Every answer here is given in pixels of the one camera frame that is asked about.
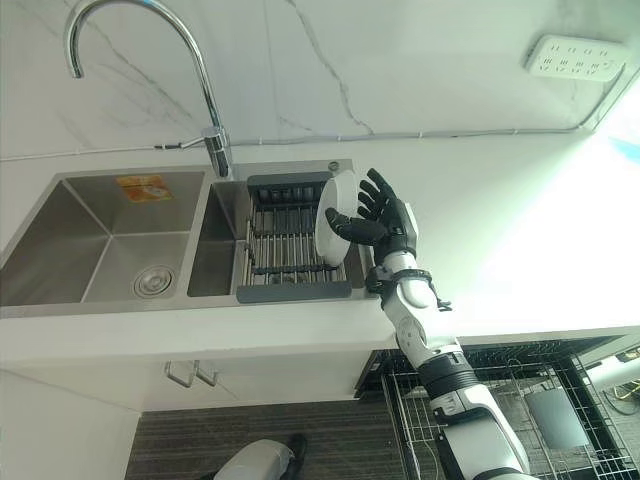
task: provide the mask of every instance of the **cabinet handle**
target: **cabinet handle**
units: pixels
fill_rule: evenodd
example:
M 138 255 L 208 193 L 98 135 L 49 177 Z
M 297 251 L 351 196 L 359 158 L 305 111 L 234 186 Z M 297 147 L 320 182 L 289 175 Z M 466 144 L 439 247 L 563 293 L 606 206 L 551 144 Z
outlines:
M 178 385 L 182 385 L 184 388 L 189 388 L 189 387 L 191 387 L 191 385 L 193 385 L 193 377 L 195 376 L 195 374 L 196 374 L 196 372 L 197 372 L 197 370 L 199 368 L 199 365 L 200 365 L 200 362 L 198 360 L 193 362 L 193 368 L 189 372 L 189 377 L 185 381 L 185 380 L 181 379 L 180 377 L 176 377 L 173 373 L 171 373 L 171 360 L 169 360 L 167 363 L 164 364 L 164 374 L 167 376 L 167 378 L 169 380 L 173 380 Z
M 193 362 L 195 364 L 196 377 L 202 380 L 204 383 L 209 385 L 210 387 L 215 387 L 216 382 L 218 380 L 218 372 L 214 371 L 212 376 L 207 375 L 200 368 L 200 360 L 196 360 Z

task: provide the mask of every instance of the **double sink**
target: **double sink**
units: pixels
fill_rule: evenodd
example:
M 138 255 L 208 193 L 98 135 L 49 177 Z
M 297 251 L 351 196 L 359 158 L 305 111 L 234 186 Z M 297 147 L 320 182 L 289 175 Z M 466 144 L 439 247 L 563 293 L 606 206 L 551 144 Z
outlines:
M 268 172 L 326 172 L 329 163 Z M 202 167 L 57 175 L 0 258 L 0 316 L 239 305 L 246 180 L 264 173 L 264 164 L 246 164 L 234 181 Z M 366 297 L 368 261 L 358 248 L 345 261 L 351 298 Z

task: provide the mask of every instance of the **drain strainer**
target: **drain strainer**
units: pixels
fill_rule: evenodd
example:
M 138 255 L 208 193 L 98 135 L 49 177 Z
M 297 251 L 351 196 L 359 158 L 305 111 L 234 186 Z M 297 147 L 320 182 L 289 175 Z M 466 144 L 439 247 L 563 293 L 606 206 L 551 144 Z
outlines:
M 157 297 L 171 285 L 173 271 L 164 265 L 143 270 L 133 281 L 133 293 L 141 298 Z

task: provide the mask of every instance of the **robotic hand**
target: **robotic hand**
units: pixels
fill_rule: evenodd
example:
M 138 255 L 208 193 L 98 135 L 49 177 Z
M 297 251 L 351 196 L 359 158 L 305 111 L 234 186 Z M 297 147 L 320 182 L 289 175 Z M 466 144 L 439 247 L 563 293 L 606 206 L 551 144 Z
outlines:
M 447 478 L 531 478 L 522 444 L 448 328 L 441 312 L 450 310 L 449 304 L 438 298 L 431 275 L 418 268 L 418 227 L 410 205 L 377 171 L 367 176 L 375 186 L 360 182 L 358 213 L 363 218 L 333 208 L 325 215 L 337 235 L 373 247 L 375 266 L 367 275 L 367 289 L 381 296 L 398 346 L 418 372 L 438 423 L 446 425 L 436 445 Z

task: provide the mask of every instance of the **sticker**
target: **sticker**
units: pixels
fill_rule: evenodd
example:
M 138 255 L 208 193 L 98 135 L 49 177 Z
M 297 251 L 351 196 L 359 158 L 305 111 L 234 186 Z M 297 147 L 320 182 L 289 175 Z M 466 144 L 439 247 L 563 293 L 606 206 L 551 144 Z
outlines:
M 116 178 L 125 195 L 133 203 L 171 200 L 173 195 L 160 175 L 134 175 Z

